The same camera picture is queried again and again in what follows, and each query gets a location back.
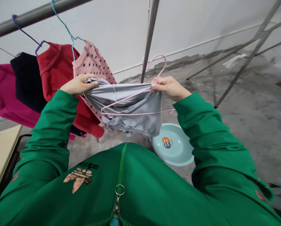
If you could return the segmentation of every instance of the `pink hanger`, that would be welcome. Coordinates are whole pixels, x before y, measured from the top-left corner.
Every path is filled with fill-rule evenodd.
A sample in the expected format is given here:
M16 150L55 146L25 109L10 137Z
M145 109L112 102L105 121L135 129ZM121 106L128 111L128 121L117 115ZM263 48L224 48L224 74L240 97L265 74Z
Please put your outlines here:
M156 55L155 57L153 57L153 59L150 61L149 65L148 65L148 67L147 67L147 70L148 70L149 67L150 67L150 65L151 65L151 63L152 63L152 61L153 61L156 57L159 57L159 56L162 56L163 58L165 58L165 65L163 66L163 69L160 71L160 73L157 75L156 83L158 82L158 79L159 79L160 74L161 74L161 73L163 72L163 70L166 68L166 65L167 65L167 59L166 59L166 57L165 57L163 54L158 54L158 55ZM136 94L133 94L133 95L131 95L131 96L129 96L129 97L126 97L126 98L124 98L124 99L122 99L122 100L119 100L119 101L117 101L117 102L115 102L115 103L113 103L113 104L110 104L110 105L108 105L108 106L105 106L105 107L103 107L103 108L101 109L101 114L102 114L102 115L108 115L108 116L114 116L114 115L118 115L118 116L134 116L134 115L151 115L151 114L157 114L157 113L162 113L162 112L167 112L167 111L171 111L171 113L172 113L172 112L175 110L175 109L171 109L171 110L166 110L166 111L153 112L153 113L142 113L142 114L116 114L116 113L104 113L104 112L103 112L103 110L104 110L105 108L109 108L109 107L111 107L111 106L113 106L113 105L115 105L115 104L118 104L118 103L120 103L120 102L122 102L122 101L125 101L125 100L127 100L127 99L129 99L129 98L131 98L131 97L134 97L134 96L138 95L138 94L145 93L145 92L150 92L150 91L151 91L151 90L141 91L141 92L138 92L138 93L136 93Z

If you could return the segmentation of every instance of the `metal pole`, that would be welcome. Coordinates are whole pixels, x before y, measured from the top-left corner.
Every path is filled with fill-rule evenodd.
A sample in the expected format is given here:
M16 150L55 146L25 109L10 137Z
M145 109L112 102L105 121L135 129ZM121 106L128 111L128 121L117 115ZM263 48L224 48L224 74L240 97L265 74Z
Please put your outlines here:
M273 15L275 14L275 12L277 11L277 9L279 8L280 5L281 5L281 0L276 0L276 2L273 5L272 9L269 11L269 13L267 14L267 16L264 19L263 23L259 27L259 29L257 31L257 34L260 31L264 31L264 29L267 27L268 23L270 22L271 18L273 17Z
M263 23L261 24L261 26L259 27L255 38L259 38L259 36L262 34L264 34L263 37L260 38L260 41L258 42L258 44L256 45L256 47L254 48L254 50L251 52L250 56L247 58L247 60L245 61L245 63L243 64L243 66L241 67L241 69L238 71L238 73L236 74L236 76L234 77L234 79L231 81L231 83L229 84L228 88L225 90L225 92L222 94L222 96L220 97L220 99L218 100L218 102L215 104L215 108L218 108L219 104L223 101L223 99L226 97L226 95L228 94L228 92L232 89L232 87L234 86L234 84L238 81L239 77L241 76L242 72L245 70L245 68L249 65L249 63L251 62L251 60L254 58L254 56L258 53L259 49L262 47L262 45L264 44L264 42L267 40L267 38L269 37L269 35L271 34L271 32L273 30L269 29L268 31L264 31L264 29L267 27L269 21L271 20L271 18L273 17L273 15L275 14L275 12L277 11L277 9L279 8L281 4L281 0L277 0L276 3L274 4L274 6L272 7L272 9L269 11L268 15L266 16L266 18L264 19Z
M268 50L273 49L274 47L277 47L277 46L279 46L279 45L281 45L281 42L278 43L278 44L275 44L274 46L269 47L268 49L265 49L265 50L263 50L263 51L257 53L257 54L254 55L254 56L256 57L256 56L258 56L258 55L261 55L261 54L263 54L264 52L267 52Z
M150 52L150 47L151 47L151 42L152 42L152 37L153 37L155 21L156 21L156 17L157 17L158 5L159 5L159 0L153 0L150 21L149 21L149 30L148 30L148 35L147 35L147 43L146 43L146 49L145 49L145 57L144 57L144 62L143 62L143 70L141 72L141 80L140 80L141 83L144 83L144 79L145 79L146 67L147 67L148 58L149 58L149 52Z
M221 57L220 59L216 60L215 62L211 63L209 66L203 68L202 70L198 71L197 73L193 74L192 76L188 77L187 80L195 77L196 75L200 74L201 72L205 71L206 69L210 68L211 66L214 66L216 63L224 60L225 58L229 57L230 55L234 54L235 52L238 52L240 49L243 49L244 47L248 46L249 44L255 42L257 39L252 39L246 43L244 43L243 45L239 46L238 48L234 49L233 51L231 51L230 53L226 54L225 56Z
M269 37L269 35L271 34L271 32L269 32L268 35L266 35L265 37L263 37L259 43L257 44L257 46L254 48L254 50L251 52L250 56L248 57L248 59L245 61L244 65L241 67L241 69L238 71L238 73L236 74L236 76L234 77L234 79L231 81L231 83L229 84L228 88L225 90L225 92L222 94L222 96L220 97L220 99L218 100L218 102L215 104L215 108L217 108L219 106L219 104L223 101L223 99L226 97L226 95L228 94L228 92L232 89L232 87L234 86L234 84L238 81L239 77L242 75L242 72L245 70L245 68L248 66L248 64L251 62L251 60L253 59L254 55L259 51L259 49L261 48L261 46L264 44L264 42L266 41L266 39Z
M278 24L276 24L273 27L269 28L267 31L273 31L274 29L277 29L280 26L281 26L281 22L279 22Z
M266 16L266 18L264 19L263 23L260 25L256 35L254 36L254 38L246 43L244 43L243 45L241 45L240 47L236 48L235 50L233 50L232 52L226 54L225 56L221 57L220 59L216 60L215 62L213 62L212 64L210 64L209 66L203 68L202 70L198 71L197 73L195 73L194 75L190 76L187 78L187 80L193 78L194 76L198 75L199 73L205 71L206 69L210 68L211 66L214 66L216 63L224 60L225 58L229 57L230 55L234 54L235 52L239 51L240 49L243 49L244 47L248 46L249 44L255 42L256 40L258 40L260 37L259 35L263 32L263 30L266 28L266 26L268 25L269 21L271 20L271 18L273 17L273 15L275 14L275 12L277 11L277 9L279 8L279 6L281 5L281 0L277 0L274 4L274 6L272 7L272 9L269 11L268 15Z
M53 4L56 12L62 13L90 1L91 0L55 0ZM55 16L55 13L51 3L48 3L18 16L16 22L21 28L24 28L52 16ZM15 26L12 19L2 22L0 24L0 37L17 30L18 28Z

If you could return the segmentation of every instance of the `zipper pull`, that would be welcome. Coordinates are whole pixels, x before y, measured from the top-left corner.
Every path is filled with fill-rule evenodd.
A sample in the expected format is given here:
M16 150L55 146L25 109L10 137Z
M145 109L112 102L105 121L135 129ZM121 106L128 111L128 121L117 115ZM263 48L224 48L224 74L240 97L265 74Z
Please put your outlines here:
M123 188L123 190L124 190L122 193L118 193L118 192L116 191L116 189L117 189L119 186L121 186L121 187ZM117 217L118 213L120 212L120 208L119 208L119 199L120 199L120 197L125 193L125 188L124 188L124 186L123 186L123 185L117 185L117 186L115 187L115 193L116 193L117 196L116 196L116 201L115 201L115 204L114 204L113 211L115 212L114 216Z

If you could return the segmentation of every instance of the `magenta shirt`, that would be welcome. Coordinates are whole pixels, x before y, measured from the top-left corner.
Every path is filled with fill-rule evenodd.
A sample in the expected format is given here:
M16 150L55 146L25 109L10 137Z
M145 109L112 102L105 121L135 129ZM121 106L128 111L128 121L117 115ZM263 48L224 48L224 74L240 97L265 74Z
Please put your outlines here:
M11 64L0 64L0 116L34 128L40 114L17 100L15 79Z

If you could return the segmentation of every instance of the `purple hanger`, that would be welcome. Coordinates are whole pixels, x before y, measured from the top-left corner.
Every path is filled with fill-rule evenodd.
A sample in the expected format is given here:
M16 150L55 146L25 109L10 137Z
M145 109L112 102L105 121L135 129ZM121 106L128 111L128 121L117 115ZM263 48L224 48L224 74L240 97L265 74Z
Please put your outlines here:
M43 44L43 43L49 44L47 41L44 41L44 40L43 40L43 41L38 45L37 49L35 50L35 55L36 55L36 56L38 56L38 55L37 55L37 51L40 49L40 47L42 47L42 44Z
M38 44L38 47L37 47L37 49L36 49L36 51L35 51L35 54L36 54L36 56L38 56L37 55L37 51L40 49L40 47L42 47L42 44L45 42L45 43L47 43L48 44L48 42L47 41L42 41L40 44L35 40L35 39L33 39L28 33L26 33L24 30L22 30L20 27L19 27L19 25L16 23L16 21L15 21L15 19L16 19L16 17L17 17L17 15L12 15L12 19L13 19L13 22L14 22L14 24L15 24L15 26L19 29L19 30L21 30L23 33L25 33L28 37L30 37L34 42L36 42L37 44Z
M19 25L16 23L15 19L16 19L17 15L12 15L12 19L13 19L13 22L15 24L15 26L21 30L23 33L25 33L28 37L30 37L34 42L36 42L37 44L39 44L35 39L33 39L30 35L28 35L28 33L26 33L24 30L22 30Z

